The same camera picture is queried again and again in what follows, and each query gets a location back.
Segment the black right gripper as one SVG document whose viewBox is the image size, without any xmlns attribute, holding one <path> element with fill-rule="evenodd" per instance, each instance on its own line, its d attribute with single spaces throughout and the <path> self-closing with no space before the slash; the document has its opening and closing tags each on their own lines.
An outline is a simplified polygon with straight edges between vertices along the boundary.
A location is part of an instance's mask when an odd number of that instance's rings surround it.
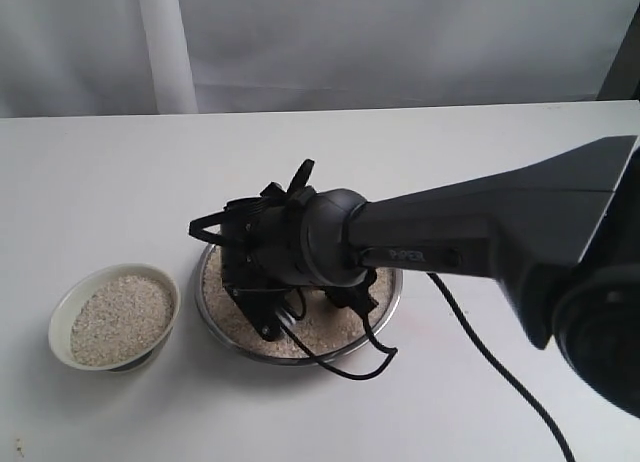
<svg viewBox="0 0 640 462">
<path fill-rule="evenodd" d="M 315 221 L 316 190 L 307 187 L 285 206 L 267 209 L 251 226 L 246 244 L 240 247 L 249 268 L 269 285 L 228 285 L 227 293 L 265 341 L 283 336 L 279 311 L 288 288 L 320 285 L 317 263 Z M 353 312 L 372 312 L 378 302 L 370 294 L 377 273 L 369 269 L 362 282 L 352 287 L 325 286 L 327 299 L 337 308 Z"/>
</svg>

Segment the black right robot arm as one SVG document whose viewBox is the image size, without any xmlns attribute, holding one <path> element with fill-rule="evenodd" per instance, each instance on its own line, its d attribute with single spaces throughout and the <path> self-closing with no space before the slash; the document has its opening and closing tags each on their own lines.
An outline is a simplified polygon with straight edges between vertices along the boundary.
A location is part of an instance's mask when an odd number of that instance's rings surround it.
<svg viewBox="0 0 640 462">
<path fill-rule="evenodd" d="M 490 278 L 534 347 L 555 341 L 591 388 L 638 413 L 636 137 L 378 202 L 314 190 L 312 167 L 213 218 L 230 291 L 315 286 L 337 307 L 366 310 L 378 268 Z"/>
</svg>

